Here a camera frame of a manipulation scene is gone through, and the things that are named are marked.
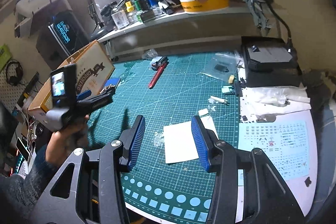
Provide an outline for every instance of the camera screen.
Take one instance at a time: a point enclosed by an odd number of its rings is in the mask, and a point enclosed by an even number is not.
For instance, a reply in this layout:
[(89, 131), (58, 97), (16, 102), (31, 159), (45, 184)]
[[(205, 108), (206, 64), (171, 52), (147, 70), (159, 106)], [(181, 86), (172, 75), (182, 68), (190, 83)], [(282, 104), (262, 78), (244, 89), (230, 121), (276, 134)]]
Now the camera screen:
[(51, 77), (53, 96), (65, 95), (64, 72), (60, 72)]

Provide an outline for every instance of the phone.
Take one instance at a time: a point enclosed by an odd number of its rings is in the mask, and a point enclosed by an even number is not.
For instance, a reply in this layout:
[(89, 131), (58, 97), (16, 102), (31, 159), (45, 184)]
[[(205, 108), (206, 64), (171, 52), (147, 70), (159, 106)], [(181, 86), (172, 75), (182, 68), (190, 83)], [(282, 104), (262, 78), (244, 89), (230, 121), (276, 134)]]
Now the phone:
[(19, 150), (20, 154), (23, 156), (26, 162), (29, 162), (30, 153), (20, 138), (17, 138), (16, 140), (16, 148)]

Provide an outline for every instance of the white tissue paper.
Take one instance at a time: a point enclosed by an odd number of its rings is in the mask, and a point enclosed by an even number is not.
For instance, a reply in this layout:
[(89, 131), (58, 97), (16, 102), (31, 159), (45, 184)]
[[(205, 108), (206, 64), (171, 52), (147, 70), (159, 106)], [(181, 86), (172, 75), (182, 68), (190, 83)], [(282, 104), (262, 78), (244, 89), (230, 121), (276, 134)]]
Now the white tissue paper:
[(269, 114), (286, 114), (309, 110), (310, 98), (306, 88), (294, 86), (262, 87), (243, 89), (243, 96), (254, 109), (254, 114), (264, 117)]
[(262, 104), (285, 106), (288, 100), (310, 103), (306, 88), (297, 88), (295, 86), (247, 88), (247, 92), (251, 100)]

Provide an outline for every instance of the yellow bottle cap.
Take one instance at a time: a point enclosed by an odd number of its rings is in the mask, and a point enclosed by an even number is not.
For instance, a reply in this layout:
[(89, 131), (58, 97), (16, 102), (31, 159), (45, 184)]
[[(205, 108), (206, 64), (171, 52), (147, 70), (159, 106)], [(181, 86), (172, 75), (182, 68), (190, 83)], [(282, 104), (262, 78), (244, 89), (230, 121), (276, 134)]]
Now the yellow bottle cap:
[(127, 8), (126, 8), (126, 11), (127, 11), (127, 12), (134, 11), (134, 7), (132, 6), (132, 3), (131, 3), (130, 1), (126, 2), (125, 5), (126, 5), (126, 7), (127, 7)]

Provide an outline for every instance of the headphones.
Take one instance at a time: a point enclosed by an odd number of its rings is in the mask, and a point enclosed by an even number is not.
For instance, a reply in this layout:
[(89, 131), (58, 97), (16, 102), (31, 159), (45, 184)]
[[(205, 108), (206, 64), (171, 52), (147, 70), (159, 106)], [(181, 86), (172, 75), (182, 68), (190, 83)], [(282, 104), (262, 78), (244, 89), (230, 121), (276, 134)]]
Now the headphones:
[[(10, 76), (8, 78), (8, 69), (9, 69), (10, 65), (16, 65), (16, 68), (15, 68), (16, 76)], [(18, 85), (18, 84), (20, 84), (20, 81), (21, 81), (22, 77), (23, 77), (23, 70), (22, 70), (20, 62), (10, 61), (6, 66), (6, 81), (7, 81), (7, 83), (10, 84), (10, 85)]]

